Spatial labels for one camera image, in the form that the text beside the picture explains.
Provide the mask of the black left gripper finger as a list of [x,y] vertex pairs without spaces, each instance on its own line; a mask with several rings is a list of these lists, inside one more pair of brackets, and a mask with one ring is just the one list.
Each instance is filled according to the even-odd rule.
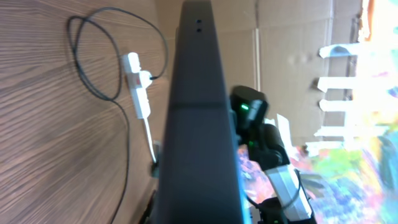
[[154,223],[244,223],[237,140],[211,2],[185,1]]

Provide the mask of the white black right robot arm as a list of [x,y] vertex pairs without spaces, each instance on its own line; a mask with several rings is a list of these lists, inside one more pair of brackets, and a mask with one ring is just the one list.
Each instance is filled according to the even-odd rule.
[[259,210],[259,223],[316,223],[300,173],[290,163],[279,130],[264,123],[269,106],[265,94],[234,86],[230,103],[238,144],[248,147],[249,160],[259,164],[276,194],[262,203],[247,198]]

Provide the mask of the blue Galaxy smartphone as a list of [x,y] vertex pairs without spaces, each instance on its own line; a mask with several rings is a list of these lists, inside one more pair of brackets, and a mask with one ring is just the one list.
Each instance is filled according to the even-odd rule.
[[243,209],[243,218],[244,218],[244,224],[251,224],[251,212],[250,212],[250,204],[247,200],[247,195],[246,195],[246,186],[244,183],[245,177],[244,177],[244,162],[246,161],[246,155],[247,153],[247,147],[246,145],[239,146],[237,155],[238,155],[238,169],[239,169],[239,184],[241,187],[240,193],[241,193],[241,203],[242,203],[242,209]]

